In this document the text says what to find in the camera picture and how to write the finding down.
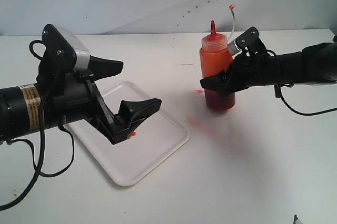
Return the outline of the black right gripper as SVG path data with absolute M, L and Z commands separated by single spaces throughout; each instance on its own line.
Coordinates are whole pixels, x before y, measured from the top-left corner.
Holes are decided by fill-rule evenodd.
M 235 40 L 241 51 L 234 56 L 228 69 L 202 78 L 201 87 L 220 96 L 228 96 L 253 86 L 278 87 L 276 54 L 265 47 L 257 28 L 250 27 Z

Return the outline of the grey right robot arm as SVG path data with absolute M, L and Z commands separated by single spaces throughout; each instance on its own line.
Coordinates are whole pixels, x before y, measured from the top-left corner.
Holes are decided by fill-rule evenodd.
M 320 43 L 300 52 L 273 55 L 250 27 L 229 44 L 235 55 L 228 70 L 201 79 L 202 88 L 228 96 L 254 86 L 336 83 L 336 42 Z

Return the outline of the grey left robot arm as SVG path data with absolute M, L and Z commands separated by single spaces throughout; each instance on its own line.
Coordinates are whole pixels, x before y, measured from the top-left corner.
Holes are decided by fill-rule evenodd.
M 68 29 L 47 24 L 39 43 L 45 46 L 36 82 L 1 89 L 1 140 L 85 120 L 112 144 L 127 140 L 159 111 L 162 101 L 121 101 L 116 114 L 105 103 L 96 82 L 122 72 L 118 60 L 94 57 Z

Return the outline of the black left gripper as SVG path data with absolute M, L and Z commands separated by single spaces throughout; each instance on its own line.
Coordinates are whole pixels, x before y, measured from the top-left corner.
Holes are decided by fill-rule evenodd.
M 118 113 L 113 114 L 95 82 L 120 74 L 123 62 L 90 56 L 86 70 L 71 70 L 72 49 L 53 24 L 43 28 L 42 43 L 45 53 L 36 80 L 51 92 L 47 102 L 53 116 L 65 116 L 69 123 L 85 119 L 114 145 L 127 140 L 142 122 L 159 111 L 162 100 L 151 98 L 123 100 Z

